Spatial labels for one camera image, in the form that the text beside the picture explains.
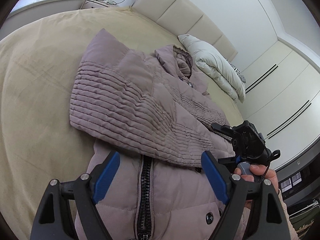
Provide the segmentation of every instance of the snap button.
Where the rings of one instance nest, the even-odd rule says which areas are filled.
[[[207,222],[208,225],[210,225],[213,222],[213,215],[211,212],[206,214],[205,216],[205,221]]]

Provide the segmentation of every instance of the zipper teeth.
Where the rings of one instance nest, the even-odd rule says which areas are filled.
[[[143,157],[143,167],[141,173],[141,201],[138,215],[137,231],[138,235],[151,235],[151,212],[150,212],[150,170],[152,158],[148,156]]]

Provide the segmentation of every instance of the nightstand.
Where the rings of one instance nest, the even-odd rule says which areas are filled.
[[[105,8],[105,7],[117,7],[117,5],[106,4],[102,1],[97,0],[85,0],[81,9],[91,9],[91,8]]]

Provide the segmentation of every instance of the headboard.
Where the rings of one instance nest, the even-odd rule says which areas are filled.
[[[189,0],[136,0],[133,8],[172,34],[190,34],[231,61],[237,51],[220,29]]]

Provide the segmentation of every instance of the mattress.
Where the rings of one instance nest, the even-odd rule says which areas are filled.
[[[56,14],[0,42],[0,211],[20,240],[29,238],[50,180],[76,179],[94,154],[94,138],[69,123],[69,102],[82,54],[102,28],[148,54],[168,44],[182,47],[176,36],[129,7]],[[233,100],[208,82],[230,124],[242,123]]]

